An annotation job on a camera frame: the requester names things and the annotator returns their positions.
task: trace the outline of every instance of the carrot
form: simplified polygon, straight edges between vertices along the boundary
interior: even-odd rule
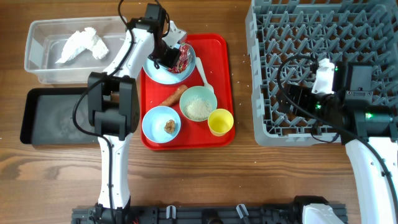
[[[182,93],[187,90],[188,87],[186,85],[181,85],[180,87],[177,88],[177,90],[171,94],[163,103],[161,103],[159,106],[173,106],[176,102],[178,102],[181,98]]]

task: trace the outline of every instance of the blue bowl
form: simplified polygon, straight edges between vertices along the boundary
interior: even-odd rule
[[[185,90],[184,93],[182,93],[181,99],[180,99],[180,110],[182,114],[191,121],[195,121],[194,119],[191,119],[188,117],[187,112],[185,111],[185,107],[187,106],[188,102],[193,98],[193,97],[198,97],[201,98],[202,100],[210,102],[211,105],[211,111],[214,111],[217,109],[217,97],[216,95],[209,90],[208,88],[204,86],[193,86],[187,90]]]
[[[169,134],[164,130],[166,122],[175,121],[175,131]],[[142,132],[154,143],[167,143],[173,140],[181,129],[181,119],[175,110],[168,106],[156,106],[145,114],[142,120]]]
[[[190,46],[189,51],[192,55],[192,61],[189,63],[188,67],[182,73],[173,74],[167,71],[167,68],[160,65],[159,69],[155,68],[154,62],[151,59],[147,59],[143,66],[145,73],[148,75],[150,79],[153,81],[164,84],[164,85],[173,85],[184,81],[188,78],[193,70],[195,69],[195,51],[193,47]]]

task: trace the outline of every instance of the wooden table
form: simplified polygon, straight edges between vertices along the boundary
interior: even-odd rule
[[[1,223],[69,223],[73,208],[94,205],[98,199],[99,145],[33,147],[19,140],[26,94],[44,87],[24,70],[30,23],[117,15],[117,0],[78,1],[83,0],[0,4]],[[123,4],[126,18],[143,15],[146,2],[139,1]],[[233,73],[236,137],[223,148],[152,152],[142,145],[137,131],[129,154],[132,204],[260,205],[288,203],[296,195],[321,195],[345,203],[349,222],[359,223],[354,175],[344,147],[260,147],[254,140],[244,26],[249,0],[164,0],[162,4],[176,25],[188,33],[214,32],[226,39]]]

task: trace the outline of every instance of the plate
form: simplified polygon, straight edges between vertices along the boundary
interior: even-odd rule
[[[166,122],[175,121],[175,131],[169,134],[164,130]],[[173,140],[181,129],[181,119],[178,113],[168,106],[156,106],[145,114],[142,120],[142,132],[154,143],[166,143]]]
[[[190,46],[189,51],[192,55],[192,61],[189,63],[188,67],[182,72],[178,74],[173,74],[169,71],[167,71],[167,68],[164,66],[160,65],[159,69],[155,68],[154,61],[151,59],[147,59],[144,64],[144,71],[147,74],[147,76],[152,79],[153,81],[164,84],[164,85],[173,85],[180,83],[184,81],[186,78],[188,78],[193,70],[195,69],[195,51],[193,50],[193,47]]]

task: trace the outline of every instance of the spoon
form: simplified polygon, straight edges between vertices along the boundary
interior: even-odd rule
[[[204,83],[203,86],[206,87],[207,89],[211,90],[212,93],[214,93],[214,88],[212,87],[212,85],[210,85],[207,82],[205,71],[203,70],[203,65],[201,64],[201,60],[198,57],[196,59],[196,65],[197,65],[197,69],[199,71],[199,74],[201,76],[201,79],[203,80],[203,83]]]

